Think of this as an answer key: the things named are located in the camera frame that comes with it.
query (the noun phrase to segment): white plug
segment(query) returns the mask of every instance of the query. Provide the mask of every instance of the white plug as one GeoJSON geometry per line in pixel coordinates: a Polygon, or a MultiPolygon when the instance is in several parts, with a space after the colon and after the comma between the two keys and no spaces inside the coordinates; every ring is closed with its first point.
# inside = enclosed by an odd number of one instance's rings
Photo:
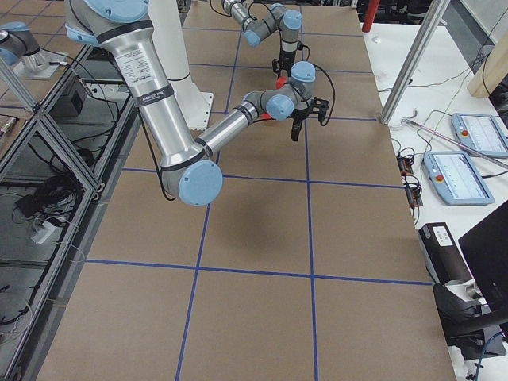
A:
{"type": "Polygon", "coordinates": [[[51,222],[44,221],[42,227],[40,227],[30,239],[36,244],[43,244],[55,230],[56,226],[51,222]]]}

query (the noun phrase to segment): light blue cap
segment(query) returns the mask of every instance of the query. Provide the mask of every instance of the light blue cap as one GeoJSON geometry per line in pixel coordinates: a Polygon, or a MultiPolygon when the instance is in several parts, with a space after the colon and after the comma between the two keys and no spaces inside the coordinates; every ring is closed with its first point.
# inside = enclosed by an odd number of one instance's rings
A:
{"type": "Polygon", "coordinates": [[[276,121],[283,121],[291,115],[294,110],[293,101],[287,95],[277,94],[267,102],[267,112],[276,121]]]}
{"type": "Polygon", "coordinates": [[[300,61],[291,68],[291,78],[297,81],[310,83],[316,80],[316,68],[307,61],[300,61]]]}
{"type": "Polygon", "coordinates": [[[21,21],[6,22],[4,25],[0,25],[0,29],[7,32],[28,32],[30,30],[27,24],[21,21]]]}
{"type": "Polygon", "coordinates": [[[222,171],[213,161],[201,160],[192,164],[182,175],[178,185],[180,199],[188,205],[210,204],[221,191],[222,171]]]}
{"type": "Polygon", "coordinates": [[[148,12],[148,0],[84,0],[100,16],[113,22],[135,22],[148,12]]]}
{"type": "Polygon", "coordinates": [[[65,25],[65,28],[67,29],[67,36],[76,42],[79,42],[81,44],[88,44],[92,46],[99,46],[99,43],[97,41],[97,38],[95,36],[92,36],[88,33],[83,33],[77,29],[71,28],[68,25],[65,25]]]}
{"type": "Polygon", "coordinates": [[[302,27],[302,14],[297,10],[288,10],[283,16],[284,25],[291,30],[302,27]]]}
{"type": "Polygon", "coordinates": [[[248,44],[251,45],[252,47],[261,44],[260,37],[252,30],[246,30],[244,32],[244,37],[245,40],[247,40],[248,44]]]}
{"type": "Polygon", "coordinates": [[[10,50],[2,49],[2,48],[0,48],[0,57],[2,57],[2,59],[9,66],[14,65],[19,60],[19,58],[14,53],[12,53],[10,50]]]}

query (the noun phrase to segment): robotic arm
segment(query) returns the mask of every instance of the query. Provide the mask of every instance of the robotic arm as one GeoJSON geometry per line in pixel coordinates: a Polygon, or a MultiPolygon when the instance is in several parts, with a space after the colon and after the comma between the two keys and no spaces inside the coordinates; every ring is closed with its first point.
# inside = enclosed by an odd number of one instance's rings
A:
{"type": "Polygon", "coordinates": [[[312,111],[315,69],[302,61],[278,90],[247,94],[194,140],[152,43],[148,0],[66,0],[66,7],[68,36],[113,54],[162,154],[164,189],[189,205],[206,205],[218,196],[222,173],[211,156],[261,114],[283,120],[312,111]]]}
{"type": "Polygon", "coordinates": [[[262,40],[279,31],[281,39],[279,59],[273,60],[271,65],[278,77],[282,71],[289,75],[294,65],[296,51],[303,48],[302,42],[298,40],[302,14],[276,3],[270,6],[269,14],[263,20],[258,20],[249,14],[244,2],[245,0],[222,0],[222,8],[240,24],[244,37],[251,46],[257,46],[262,40]]]}
{"type": "Polygon", "coordinates": [[[49,66],[48,56],[40,49],[29,27],[19,21],[0,25],[0,56],[8,65],[16,64],[21,58],[26,70],[32,73],[49,66]]]}

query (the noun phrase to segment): black screen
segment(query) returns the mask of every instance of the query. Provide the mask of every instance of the black screen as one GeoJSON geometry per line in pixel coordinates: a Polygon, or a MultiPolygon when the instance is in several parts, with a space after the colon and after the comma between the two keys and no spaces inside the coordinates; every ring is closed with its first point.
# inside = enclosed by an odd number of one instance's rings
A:
{"type": "MultiPolygon", "coordinates": [[[[464,234],[459,245],[491,310],[508,306],[508,202],[464,234]]],[[[508,334],[506,321],[501,328],[508,334]]]]}

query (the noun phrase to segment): red cylinder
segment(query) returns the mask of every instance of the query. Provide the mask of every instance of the red cylinder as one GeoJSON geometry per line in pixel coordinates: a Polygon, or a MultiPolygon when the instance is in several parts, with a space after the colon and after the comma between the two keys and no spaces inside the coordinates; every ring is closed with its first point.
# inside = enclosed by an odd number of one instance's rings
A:
{"type": "Polygon", "coordinates": [[[370,0],[370,2],[368,2],[368,8],[367,8],[367,13],[365,14],[364,26],[362,27],[362,32],[368,33],[371,31],[372,23],[374,22],[375,15],[378,12],[380,1],[381,0],[370,0]]]}

